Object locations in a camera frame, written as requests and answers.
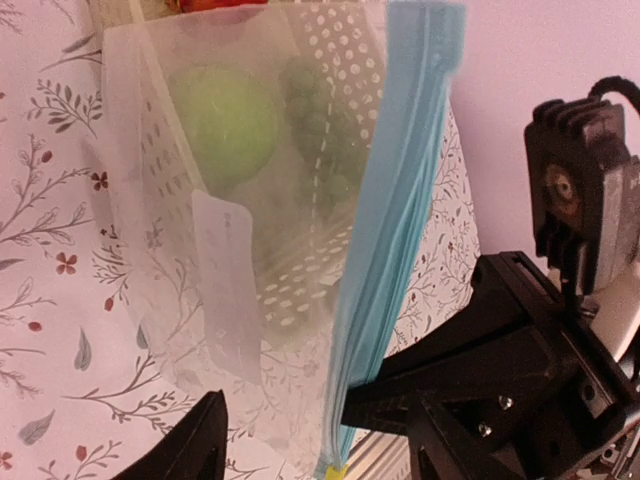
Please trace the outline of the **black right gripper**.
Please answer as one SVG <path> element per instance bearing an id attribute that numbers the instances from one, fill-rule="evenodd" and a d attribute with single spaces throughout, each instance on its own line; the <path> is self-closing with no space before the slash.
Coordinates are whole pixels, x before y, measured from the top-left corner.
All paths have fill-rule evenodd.
<path id="1" fill-rule="evenodd" d="M 638 353 L 611 360 L 520 253 L 481 257 L 472 285 L 444 326 L 349 389 L 344 424 L 407 434 L 412 479 L 637 478 Z"/>

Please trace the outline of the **floral patterned table mat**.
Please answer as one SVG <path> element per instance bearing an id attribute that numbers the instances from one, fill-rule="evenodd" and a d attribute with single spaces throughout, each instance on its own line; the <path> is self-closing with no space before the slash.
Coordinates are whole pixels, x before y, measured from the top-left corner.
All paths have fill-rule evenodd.
<path id="1" fill-rule="evenodd" d="M 108 199 L 100 24 L 86 1 L 1 5 L 1 475 L 108 479 L 195 400 L 126 301 Z"/>

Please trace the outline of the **green apple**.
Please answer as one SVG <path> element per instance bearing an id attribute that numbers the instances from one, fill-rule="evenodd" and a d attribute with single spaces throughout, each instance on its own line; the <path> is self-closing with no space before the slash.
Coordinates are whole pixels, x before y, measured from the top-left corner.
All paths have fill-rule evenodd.
<path id="1" fill-rule="evenodd" d="M 173 75 L 169 91 L 201 178 L 223 191 L 255 177 L 280 137 L 280 111 L 250 73 L 224 65 Z"/>

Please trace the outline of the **red apple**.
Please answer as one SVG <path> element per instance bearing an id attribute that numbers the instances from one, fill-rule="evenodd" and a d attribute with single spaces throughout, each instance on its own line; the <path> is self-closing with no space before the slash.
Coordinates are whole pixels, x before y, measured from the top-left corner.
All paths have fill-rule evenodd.
<path id="1" fill-rule="evenodd" d="M 246 4 L 241 0 L 177 0 L 176 7 L 184 13 L 207 11 L 218 8 L 229 8 Z"/>

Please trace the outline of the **green grape bunch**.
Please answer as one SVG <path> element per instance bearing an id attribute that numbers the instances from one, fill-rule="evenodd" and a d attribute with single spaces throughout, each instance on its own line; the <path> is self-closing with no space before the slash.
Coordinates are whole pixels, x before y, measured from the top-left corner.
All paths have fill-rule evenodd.
<path id="1" fill-rule="evenodd" d="M 311 61 L 291 58 L 279 80 L 285 118 L 307 170 L 300 196 L 326 220 L 359 193 L 369 150 L 356 137 L 355 117 L 331 79 Z"/>

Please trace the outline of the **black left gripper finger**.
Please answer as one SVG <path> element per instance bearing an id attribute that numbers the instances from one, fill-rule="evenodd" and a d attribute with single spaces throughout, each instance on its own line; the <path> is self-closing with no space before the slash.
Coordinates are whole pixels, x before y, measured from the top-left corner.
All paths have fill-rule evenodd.
<path id="1" fill-rule="evenodd" d="M 228 410 L 222 391 L 207 392 L 148 453 L 116 480 L 222 480 Z"/>

